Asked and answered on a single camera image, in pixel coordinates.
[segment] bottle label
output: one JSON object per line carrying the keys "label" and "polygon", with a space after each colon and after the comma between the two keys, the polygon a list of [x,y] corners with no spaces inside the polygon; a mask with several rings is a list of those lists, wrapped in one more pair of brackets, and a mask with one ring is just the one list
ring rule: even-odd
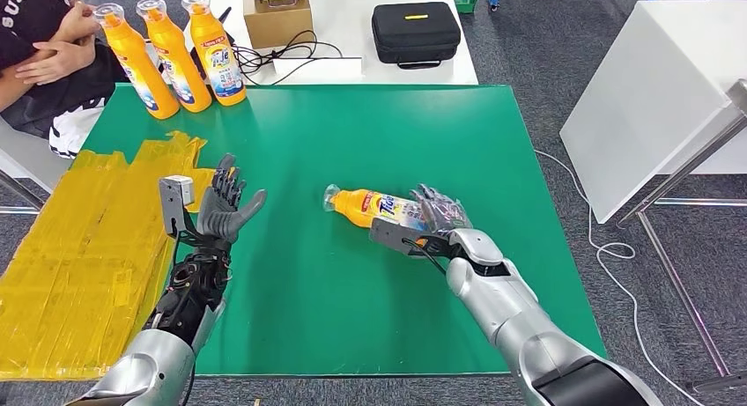
{"label": "bottle label", "polygon": [[202,43],[204,51],[204,62],[207,65],[205,71],[211,81],[215,96],[224,98],[241,92],[244,81],[241,80],[239,65],[233,58],[233,51],[228,45],[225,36],[205,41]]}
{"label": "bottle label", "polygon": [[192,91],[189,90],[189,83],[187,78],[184,76],[184,72],[181,71],[181,67],[176,63],[172,62],[165,55],[159,54],[161,62],[164,64],[164,70],[168,75],[168,79],[171,80],[171,86],[179,96],[181,102],[185,104],[194,104],[195,96],[192,95]]}
{"label": "bottle label", "polygon": [[135,88],[135,92],[137,92],[137,94],[140,96],[140,99],[145,103],[145,107],[147,107],[151,111],[158,111],[159,104],[157,104],[155,98],[153,98],[153,94],[151,93],[151,89],[148,87],[148,85],[145,84],[145,82],[133,69],[131,69],[124,63],[122,63],[122,69],[124,70],[124,74],[127,75],[127,78],[129,78],[129,81],[132,82],[132,87]]}
{"label": "bottle label", "polygon": [[420,205],[414,201],[369,191],[360,205],[360,210],[398,225],[426,230]]}

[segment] bottle cap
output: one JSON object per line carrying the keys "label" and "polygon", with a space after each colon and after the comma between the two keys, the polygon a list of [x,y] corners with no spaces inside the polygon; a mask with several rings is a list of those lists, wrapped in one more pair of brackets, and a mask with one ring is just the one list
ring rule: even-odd
{"label": "bottle cap", "polygon": [[327,212],[332,212],[335,210],[335,203],[333,202],[333,199],[335,196],[340,193],[340,188],[334,184],[330,184],[327,186],[327,189],[324,190],[324,200],[322,203],[322,207]]}
{"label": "bottle cap", "polygon": [[210,13],[210,0],[181,0],[181,6],[189,14]]}
{"label": "bottle cap", "polygon": [[137,14],[145,21],[160,21],[166,16],[166,1],[140,0],[137,2]]}
{"label": "bottle cap", "polygon": [[101,4],[93,10],[93,17],[105,29],[117,27],[124,23],[124,9],[119,4]]}

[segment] yellow tape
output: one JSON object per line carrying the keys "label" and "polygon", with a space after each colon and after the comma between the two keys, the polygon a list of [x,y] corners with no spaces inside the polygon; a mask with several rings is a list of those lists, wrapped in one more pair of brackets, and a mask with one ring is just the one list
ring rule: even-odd
{"label": "yellow tape", "polygon": [[175,132],[127,165],[82,151],[0,279],[0,380],[94,379],[121,356],[158,300],[173,241],[158,179],[193,178],[197,211],[212,170],[204,145]]}

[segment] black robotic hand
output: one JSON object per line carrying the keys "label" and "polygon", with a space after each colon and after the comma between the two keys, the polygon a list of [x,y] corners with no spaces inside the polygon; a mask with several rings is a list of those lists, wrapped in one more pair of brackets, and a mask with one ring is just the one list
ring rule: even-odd
{"label": "black robotic hand", "polygon": [[239,230],[262,208],[267,198],[267,190],[257,190],[251,200],[238,209],[247,183],[239,181],[241,170],[238,167],[231,171],[235,160],[231,154],[220,160],[212,184],[205,190],[196,223],[200,234],[219,237],[232,244],[239,238]]}

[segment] gray carpet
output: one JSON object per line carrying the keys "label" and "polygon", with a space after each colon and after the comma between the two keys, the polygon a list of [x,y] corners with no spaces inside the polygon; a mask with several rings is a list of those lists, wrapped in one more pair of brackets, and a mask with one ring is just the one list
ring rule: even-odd
{"label": "gray carpet", "polygon": [[[137,0],[116,1],[132,11]],[[637,0],[501,0],[489,13],[480,0],[474,15],[462,16],[472,60],[481,83],[508,83],[515,91],[529,134],[537,149],[569,163],[558,131]],[[179,0],[168,0],[177,24],[186,23]],[[142,30],[142,20],[130,17]],[[485,108],[485,119],[492,120]],[[559,166],[541,160],[547,184],[566,231],[589,301],[610,358],[633,369],[665,405],[687,400],[646,364],[635,340],[631,301],[602,273],[595,250],[586,242],[586,205]],[[690,178],[678,192],[698,196],[741,196],[742,177]],[[0,192],[0,203],[8,195]],[[683,280],[701,308],[714,340],[732,369],[747,369],[747,286],[743,258],[747,210],[702,210],[654,207],[650,218],[681,269]],[[0,267],[25,233],[30,220],[0,218]],[[628,262],[608,260],[618,279],[638,297],[640,326],[649,353],[674,381],[715,376],[677,296],[667,283],[642,228],[632,222],[595,228],[595,239],[624,240],[638,256]],[[0,388],[9,405],[55,405],[83,393],[90,383],[6,383]],[[409,379],[199,379],[190,404],[249,405],[396,404],[522,405],[509,378]],[[708,406],[747,404],[747,388],[698,398]]]}

